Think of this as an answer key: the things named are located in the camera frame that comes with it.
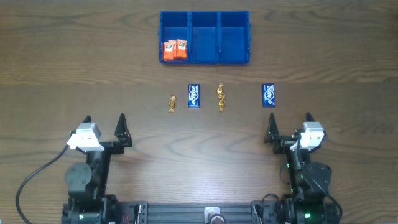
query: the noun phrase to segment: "blue plastic bin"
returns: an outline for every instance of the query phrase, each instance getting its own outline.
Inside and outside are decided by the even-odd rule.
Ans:
[[[161,63],[248,63],[250,20],[248,11],[161,11],[159,24]],[[163,60],[163,43],[187,41],[187,59]]]

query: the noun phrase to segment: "wooden surface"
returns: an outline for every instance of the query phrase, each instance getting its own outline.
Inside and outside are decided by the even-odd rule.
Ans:
[[[246,66],[164,66],[160,10],[251,12]],[[250,202],[289,193],[283,156],[262,143],[270,112],[292,134],[310,111],[328,140],[312,160],[333,169],[341,223],[398,215],[398,4],[388,0],[0,1],[0,219],[22,223],[21,182],[55,157],[90,114],[111,139],[126,114],[134,147],[114,156],[109,194],[148,202]],[[216,89],[225,85],[224,113]],[[273,82],[276,108],[262,108]],[[187,85],[201,83],[201,108]],[[170,95],[178,97],[168,113]],[[67,153],[21,195],[34,223],[58,223]]]

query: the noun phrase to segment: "white logo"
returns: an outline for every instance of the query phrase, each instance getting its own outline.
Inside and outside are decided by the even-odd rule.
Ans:
[[[272,104],[272,100],[275,97],[274,85],[267,86],[267,90],[264,92],[264,99],[268,100],[269,104]]]
[[[196,104],[198,98],[199,86],[192,86],[191,91],[189,92],[189,100],[192,100],[192,103]]]

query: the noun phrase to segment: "gold object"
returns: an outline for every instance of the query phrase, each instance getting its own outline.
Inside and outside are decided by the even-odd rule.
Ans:
[[[223,95],[224,95],[224,84],[222,84],[222,83],[218,84],[217,95],[218,95],[218,99],[219,100],[223,98]]]
[[[223,112],[224,111],[224,107],[225,107],[225,98],[226,96],[223,96],[220,99],[220,102],[218,102],[218,106],[220,106],[220,109],[218,110],[219,112]]]
[[[174,108],[175,108],[175,100],[177,99],[177,97],[175,97],[175,96],[173,96],[173,95],[171,95],[170,96],[170,102],[169,102],[169,107],[170,107],[170,109],[169,109],[169,113],[174,113]]]

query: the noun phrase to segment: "empty compartment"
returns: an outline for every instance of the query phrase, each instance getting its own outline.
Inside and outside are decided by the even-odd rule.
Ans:
[[[249,61],[249,12],[221,12],[220,63]]]
[[[217,12],[192,12],[191,45],[193,63],[217,62]]]
[[[188,40],[188,13],[187,12],[161,12],[160,13],[160,41],[162,43],[169,40]],[[162,55],[162,46],[160,46],[160,57]],[[187,61],[175,59],[168,62]]]

